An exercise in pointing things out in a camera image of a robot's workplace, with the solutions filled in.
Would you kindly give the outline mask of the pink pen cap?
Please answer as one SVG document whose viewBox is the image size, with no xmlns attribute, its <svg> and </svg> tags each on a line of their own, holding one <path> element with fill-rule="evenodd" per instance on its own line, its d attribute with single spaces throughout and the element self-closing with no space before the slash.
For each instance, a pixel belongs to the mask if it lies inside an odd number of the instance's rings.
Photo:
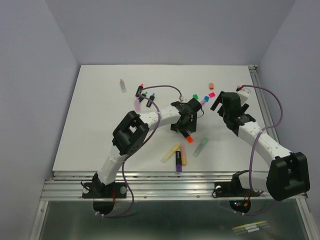
<svg viewBox="0 0 320 240">
<path fill-rule="evenodd" d="M 211 92 L 211 93 L 209 93 L 208 95 L 209 95 L 210 98 L 213 98 L 213 97 L 216 96 L 216 94 L 215 94 L 214 92 Z"/>
</svg>

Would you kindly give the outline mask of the black highlighter orange cap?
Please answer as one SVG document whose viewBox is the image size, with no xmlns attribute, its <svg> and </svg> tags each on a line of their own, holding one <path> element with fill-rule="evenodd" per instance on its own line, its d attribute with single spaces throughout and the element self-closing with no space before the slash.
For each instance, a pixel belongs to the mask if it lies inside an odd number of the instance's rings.
<svg viewBox="0 0 320 240">
<path fill-rule="evenodd" d="M 194 139 L 190 136 L 188 132 L 183 133 L 183 136 L 188 143 L 192 143 L 194 141 Z"/>
</svg>

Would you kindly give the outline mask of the pastel green highlighter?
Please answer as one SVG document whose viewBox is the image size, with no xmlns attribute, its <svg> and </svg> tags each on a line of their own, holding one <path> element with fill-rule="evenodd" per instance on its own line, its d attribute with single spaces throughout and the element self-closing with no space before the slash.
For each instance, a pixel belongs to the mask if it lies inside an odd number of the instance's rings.
<svg viewBox="0 0 320 240">
<path fill-rule="evenodd" d="M 208 142 L 209 139 L 207 137 L 202 138 L 192 155 L 198 157 Z"/>
</svg>

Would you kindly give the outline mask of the black highlighter blue cap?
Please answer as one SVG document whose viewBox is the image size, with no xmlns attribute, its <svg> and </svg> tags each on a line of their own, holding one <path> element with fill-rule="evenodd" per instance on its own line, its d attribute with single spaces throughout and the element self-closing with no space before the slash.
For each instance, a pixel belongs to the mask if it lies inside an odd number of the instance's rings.
<svg viewBox="0 0 320 240">
<path fill-rule="evenodd" d="M 149 100 L 148 100 L 148 102 L 147 102 L 147 104 L 146 104 L 146 107 L 147 107 L 147 108 L 150 108 L 150 107 L 152 106 L 152 104 L 153 104 L 153 102 L 154 102 L 154 99 L 155 99 L 155 93 L 153 93 L 153 94 L 149 97 Z"/>
</svg>

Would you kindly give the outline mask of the pastel purple highlighter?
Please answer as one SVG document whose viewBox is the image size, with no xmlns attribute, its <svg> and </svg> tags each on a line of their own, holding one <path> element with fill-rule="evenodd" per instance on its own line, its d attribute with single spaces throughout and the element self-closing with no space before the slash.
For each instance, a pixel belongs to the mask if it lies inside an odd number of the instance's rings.
<svg viewBox="0 0 320 240">
<path fill-rule="evenodd" d="M 134 101 L 134 107 L 135 107 L 135 111 L 137 113 L 141 112 L 140 100 L 138 98 L 136 98 L 135 101 Z"/>
</svg>

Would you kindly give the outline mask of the black highlighter green cap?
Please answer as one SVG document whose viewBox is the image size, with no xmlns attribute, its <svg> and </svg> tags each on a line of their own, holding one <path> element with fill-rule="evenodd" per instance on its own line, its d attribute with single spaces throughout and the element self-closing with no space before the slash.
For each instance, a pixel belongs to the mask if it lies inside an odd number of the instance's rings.
<svg viewBox="0 0 320 240">
<path fill-rule="evenodd" d="M 140 97 L 138 98 L 138 100 L 139 100 L 140 103 L 144 100 L 144 97 L 146 97 L 147 94 L 148 94 L 147 92 L 144 92 L 144 93 L 142 93 L 142 94 L 140 95 Z"/>
</svg>

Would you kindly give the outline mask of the black highlighter pink tip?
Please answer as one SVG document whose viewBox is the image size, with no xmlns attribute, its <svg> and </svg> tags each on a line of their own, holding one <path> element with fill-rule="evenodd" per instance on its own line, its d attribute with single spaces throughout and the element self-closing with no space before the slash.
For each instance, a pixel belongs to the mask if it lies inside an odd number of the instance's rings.
<svg viewBox="0 0 320 240">
<path fill-rule="evenodd" d="M 141 92 L 141 90 L 142 90 L 143 88 L 144 88 L 144 85 L 143 85 L 143 84 L 141 84 L 141 85 L 138 86 L 137 91 L 136 91 L 136 93 L 135 93 L 135 97 L 136 97 L 136 98 L 138 98 L 138 97 L 140 96 L 140 92 Z"/>
</svg>

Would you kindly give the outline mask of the clear marker orange tip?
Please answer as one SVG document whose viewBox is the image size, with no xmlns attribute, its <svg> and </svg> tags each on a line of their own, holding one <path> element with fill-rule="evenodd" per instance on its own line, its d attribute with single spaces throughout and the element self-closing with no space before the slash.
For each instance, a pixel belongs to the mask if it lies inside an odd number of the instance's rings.
<svg viewBox="0 0 320 240">
<path fill-rule="evenodd" d="M 120 84 L 121 92 L 125 93 L 127 91 L 125 82 L 122 79 L 120 79 L 119 84 Z"/>
</svg>

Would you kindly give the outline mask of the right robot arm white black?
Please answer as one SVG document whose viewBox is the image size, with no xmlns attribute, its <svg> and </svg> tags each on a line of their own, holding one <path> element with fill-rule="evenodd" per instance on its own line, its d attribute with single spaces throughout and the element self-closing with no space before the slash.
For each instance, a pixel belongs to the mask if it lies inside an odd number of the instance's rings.
<svg viewBox="0 0 320 240">
<path fill-rule="evenodd" d="M 310 178 L 307 157 L 301 152 L 292 152 L 270 137 L 246 113 L 249 92 L 221 91 L 211 106 L 223 118 L 226 127 L 251 147 L 250 157 L 258 153 L 269 167 L 268 173 L 254 172 L 251 168 L 232 175 L 227 188 L 234 196 L 242 195 L 247 190 L 267 192 L 276 201 L 306 193 L 310 190 Z"/>
</svg>

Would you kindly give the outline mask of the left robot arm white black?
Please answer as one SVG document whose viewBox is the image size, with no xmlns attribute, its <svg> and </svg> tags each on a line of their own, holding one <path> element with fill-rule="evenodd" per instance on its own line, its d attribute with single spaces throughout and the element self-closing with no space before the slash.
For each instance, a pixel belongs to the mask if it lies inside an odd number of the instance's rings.
<svg viewBox="0 0 320 240">
<path fill-rule="evenodd" d="M 188 138 L 197 130 L 197 116 L 201 110 L 201 103 L 192 98 L 188 102 L 173 102 L 154 112 L 128 112 L 112 133 L 112 147 L 107 160 L 92 178 L 95 193 L 100 197 L 111 193 L 111 184 L 121 165 L 144 145 L 149 132 L 170 126 L 171 131 Z"/>
</svg>

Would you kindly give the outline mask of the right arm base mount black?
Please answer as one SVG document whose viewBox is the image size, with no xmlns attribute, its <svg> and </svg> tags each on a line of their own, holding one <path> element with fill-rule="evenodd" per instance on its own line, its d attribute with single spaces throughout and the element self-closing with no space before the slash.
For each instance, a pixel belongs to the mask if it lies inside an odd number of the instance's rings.
<svg viewBox="0 0 320 240">
<path fill-rule="evenodd" d="M 212 192 L 213 198 L 235 198 L 229 205 L 235 212 L 247 214 L 251 209 L 251 197 L 258 197 L 249 187 L 242 187 L 239 176 L 248 173 L 248 170 L 238 171 L 232 175 L 231 181 L 218 181 Z"/>
</svg>

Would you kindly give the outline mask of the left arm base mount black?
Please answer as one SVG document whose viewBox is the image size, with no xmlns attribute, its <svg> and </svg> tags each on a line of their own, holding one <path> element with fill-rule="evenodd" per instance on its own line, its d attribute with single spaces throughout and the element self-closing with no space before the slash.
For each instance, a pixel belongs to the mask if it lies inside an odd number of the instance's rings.
<svg viewBox="0 0 320 240">
<path fill-rule="evenodd" d="M 82 198 L 93 200 L 92 207 L 97 216 L 111 217 L 116 200 L 127 197 L 128 187 L 124 182 L 113 182 L 107 186 L 95 186 L 92 181 L 80 182 L 82 186 Z"/>
</svg>

